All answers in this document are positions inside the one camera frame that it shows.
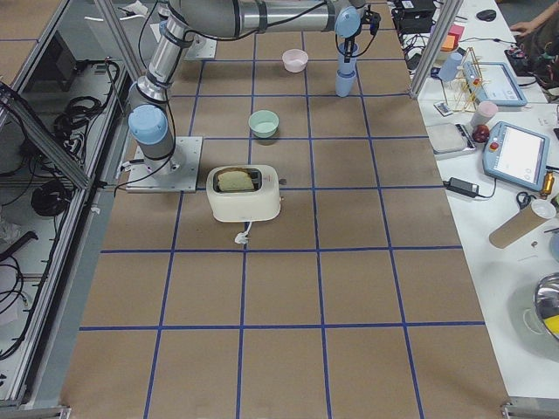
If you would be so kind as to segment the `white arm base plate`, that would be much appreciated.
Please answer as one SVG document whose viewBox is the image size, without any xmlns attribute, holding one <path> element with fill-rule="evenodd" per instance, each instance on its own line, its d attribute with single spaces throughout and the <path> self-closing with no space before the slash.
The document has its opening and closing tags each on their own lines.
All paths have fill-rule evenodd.
<svg viewBox="0 0 559 419">
<path fill-rule="evenodd" d="M 196 35 L 193 38 L 190 48 L 185 52 L 185 61 L 198 61 L 214 59 L 217 51 L 217 41 Z"/>
</svg>

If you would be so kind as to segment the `second arm base plate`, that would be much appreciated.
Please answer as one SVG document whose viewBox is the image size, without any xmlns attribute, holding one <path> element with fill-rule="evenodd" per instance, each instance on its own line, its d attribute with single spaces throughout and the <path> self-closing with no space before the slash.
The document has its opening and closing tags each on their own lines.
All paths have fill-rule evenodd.
<svg viewBox="0 0 559 419">
<path fill-rule="evenodd" d="M 178 136 L 169 161 L 145 160 L 136 146 L 134 159 L 140 162 L 130 166 L 123 188 L 134 193 L 195 192 L 202 146 L 201 136 Z"/>
</svg>

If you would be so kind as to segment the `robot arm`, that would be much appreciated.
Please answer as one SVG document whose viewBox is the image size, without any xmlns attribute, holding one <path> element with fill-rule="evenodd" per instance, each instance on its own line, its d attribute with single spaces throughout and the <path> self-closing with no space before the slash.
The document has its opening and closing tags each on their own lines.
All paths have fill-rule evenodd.
<svg viewBox="0 0 559 419">
<path fill-rule="evenodd" d="M 252 33 L 182 64 L 170 91 L 180 134 L 204 138 L 197 186 L 218 166 L 269 164 L 288 188 L 376 186 L 362 95 L 335 93 L 337 36 Z"/>
</svg>

